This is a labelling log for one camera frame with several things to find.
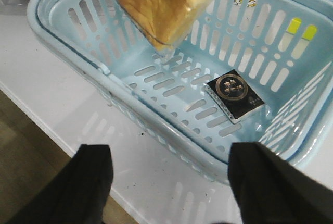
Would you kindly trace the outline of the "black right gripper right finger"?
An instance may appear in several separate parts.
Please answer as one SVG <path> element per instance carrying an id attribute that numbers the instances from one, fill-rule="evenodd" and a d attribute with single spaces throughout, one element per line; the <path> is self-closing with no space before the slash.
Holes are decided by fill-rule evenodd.
<path id="1" fill-rule="evenodd" d="M 332 190 L 258 142 L 232 144 L 228 179 L 243 223 L 332 223 Z"/>

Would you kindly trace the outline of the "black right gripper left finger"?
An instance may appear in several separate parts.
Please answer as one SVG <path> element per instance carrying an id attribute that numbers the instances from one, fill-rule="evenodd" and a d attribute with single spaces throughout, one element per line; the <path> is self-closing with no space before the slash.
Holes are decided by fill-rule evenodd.
<path id="1" fill-rule="evenodd" d="M 61 172 L 10 223 L 102 223 L 112 181 L 109 146 L 82 144 Z"/>

